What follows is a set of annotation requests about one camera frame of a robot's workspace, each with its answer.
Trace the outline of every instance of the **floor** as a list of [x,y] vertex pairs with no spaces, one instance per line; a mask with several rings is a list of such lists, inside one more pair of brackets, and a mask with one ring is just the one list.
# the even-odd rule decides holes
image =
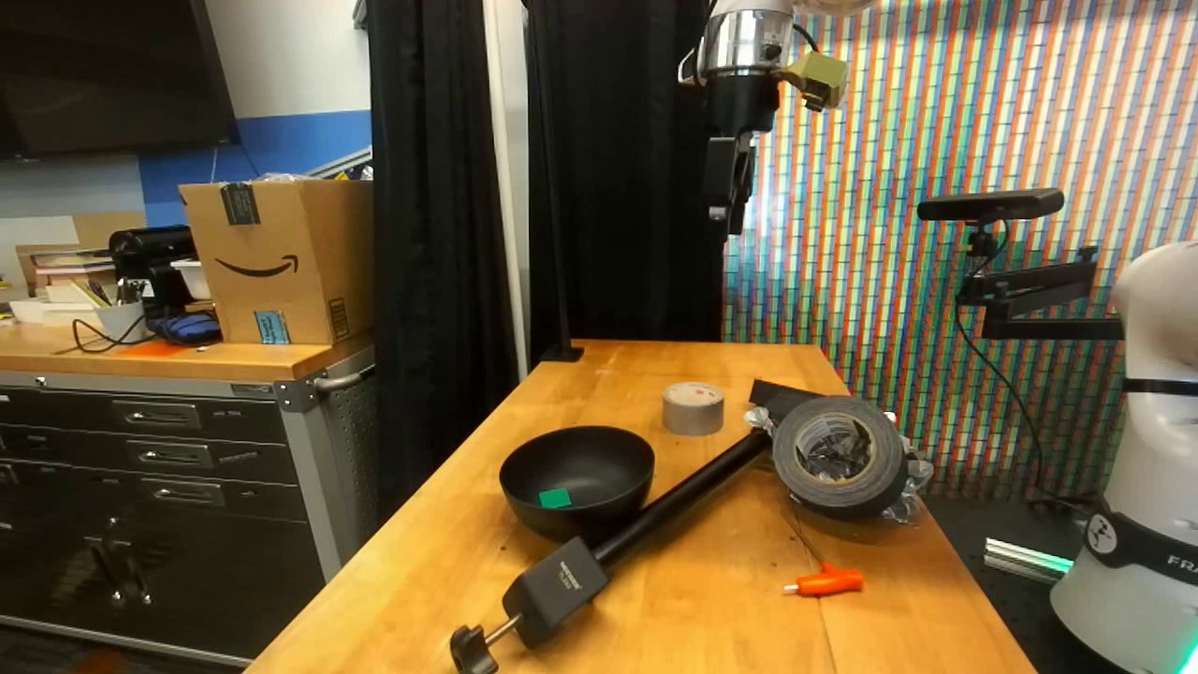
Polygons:
[[[1107,674],[1100,657],[1079,643],[1049,612],[1049,583],[989,570],[985,539],[1009,539],[1034,549],[1074,554],[1079,524],[1062,514],[1036,514],[1021,501],[939,501],[925,499],[964,563],[1005,614],[1040,674]],[[230,674],[226,667],[176,663],[112,647],[0,634],[0,674]]]

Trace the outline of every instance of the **black curtain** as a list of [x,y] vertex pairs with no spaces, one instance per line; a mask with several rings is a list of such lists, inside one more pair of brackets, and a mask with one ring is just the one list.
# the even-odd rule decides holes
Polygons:
[[674,82],[707,0],[523,8],[533,358],[560,350],[563,318],[574,336],[717,342],[722,227],[704,221],[704,100]]
[[379,484],[404,501],[516,384],[485,0],[374,0]]

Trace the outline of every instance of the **amazon logo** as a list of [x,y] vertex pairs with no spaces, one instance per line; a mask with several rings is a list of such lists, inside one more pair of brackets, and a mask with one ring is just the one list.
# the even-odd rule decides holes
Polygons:
[[216,258],[216,266],[239,273],[239,278],[276,278],[276,273],[299,273],[299,253],[280,253],[276,266],[231,266],[226,258]]

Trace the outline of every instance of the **amazon box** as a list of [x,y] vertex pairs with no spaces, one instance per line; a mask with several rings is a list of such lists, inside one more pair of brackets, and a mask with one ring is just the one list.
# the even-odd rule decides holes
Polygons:
[[374,184],[184,184],[231,343],[342,343],[374,326]]

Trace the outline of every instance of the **gray tape roll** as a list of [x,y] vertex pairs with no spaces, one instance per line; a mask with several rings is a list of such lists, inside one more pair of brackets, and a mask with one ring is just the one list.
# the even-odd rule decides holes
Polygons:
[[772,461],[798,501],[845,516],[885,514],[906,484],[894,422],[858,397],[798,404],[775,426]]
[[663,397],[663,421],[674,434],[717,434],[722,426],[722,394],[707,382],[678,382]]

